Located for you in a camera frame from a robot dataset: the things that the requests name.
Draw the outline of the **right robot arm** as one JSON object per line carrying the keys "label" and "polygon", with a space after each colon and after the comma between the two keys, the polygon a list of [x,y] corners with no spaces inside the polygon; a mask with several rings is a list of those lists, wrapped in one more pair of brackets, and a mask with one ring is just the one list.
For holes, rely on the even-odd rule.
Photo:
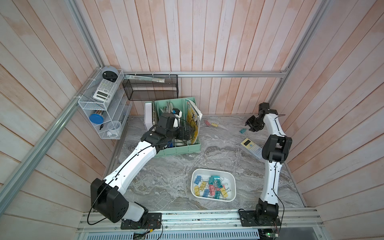
{"label": "right robot arm", "polygon": [[250,131],[258,132],[266,127],[269,133],[269,138],[262,148],[262,159],[265,161],[264,186],[253,220],[259,226],[278,222],[281,201],[278,197],[280,172],[292,145],[292,138],[284,133],[279,117],[275,113],[267,113],[257,117],[251,116],[246,121]]}

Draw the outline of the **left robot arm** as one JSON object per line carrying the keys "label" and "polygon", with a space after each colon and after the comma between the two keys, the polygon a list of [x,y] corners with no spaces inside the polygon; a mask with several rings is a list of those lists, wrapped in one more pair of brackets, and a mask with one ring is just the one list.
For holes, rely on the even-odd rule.
{"label": "left robot arm", "polygon": [[120,220],[132,221],[144,227],[148,219],[148,209],[138,203],[129,203],[125,193],[140,170],[160,151],[169,148],[176,140],[189,141],[193,130],[189,124],[181,125],[182,112],[172,109],[161,113],[156,125],[142,137],[133,152],[104,179],[96,178],[91,183],[91,209],[102,214],[105,219],[116,223]]}

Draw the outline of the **blue binder clip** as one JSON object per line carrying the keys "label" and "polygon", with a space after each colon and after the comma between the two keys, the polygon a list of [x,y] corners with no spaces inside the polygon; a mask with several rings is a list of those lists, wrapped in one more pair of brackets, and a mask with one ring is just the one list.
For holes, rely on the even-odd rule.
{"label": "blue binder clip", "polygon": [[194,180],[194,184],[196,185],[199,185],[199,183],[202,181],[202,176],[198,175],[195,180]]}
{"label": "blue binder clip", "polygon": [[208,198],[211,194],[211,191],[209,189],[205,189],[204,192],[203,192],[203,197],[204,198]]}

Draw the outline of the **white plastic storage box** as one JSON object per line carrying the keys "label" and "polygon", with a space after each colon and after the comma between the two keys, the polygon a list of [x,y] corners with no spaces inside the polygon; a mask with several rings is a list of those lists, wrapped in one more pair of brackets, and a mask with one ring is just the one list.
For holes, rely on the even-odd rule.
{"label": "white plastic storage box", "polygon": [[196,169],[192,173],[191,193],[203,200],[230,203],[235,200],[235,177],[225,171]]}

